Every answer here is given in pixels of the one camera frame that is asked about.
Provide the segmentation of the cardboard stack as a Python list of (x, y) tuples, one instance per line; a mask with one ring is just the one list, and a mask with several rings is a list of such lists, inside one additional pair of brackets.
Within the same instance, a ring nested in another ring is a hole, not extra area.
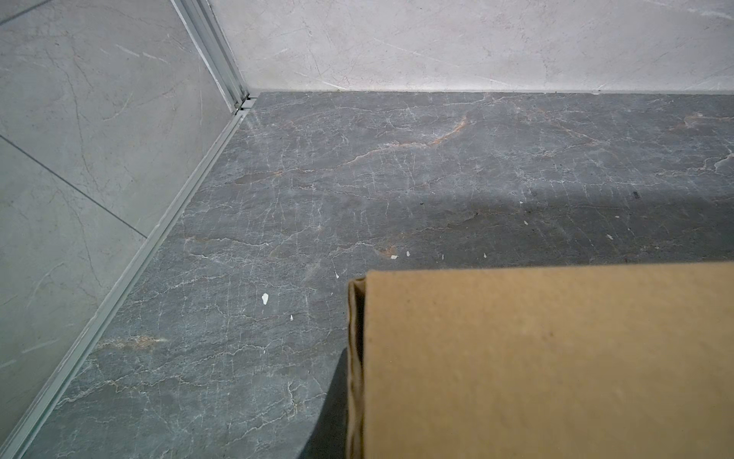
[(350, 458), (729, 458), (729, 262), (372, 271)]

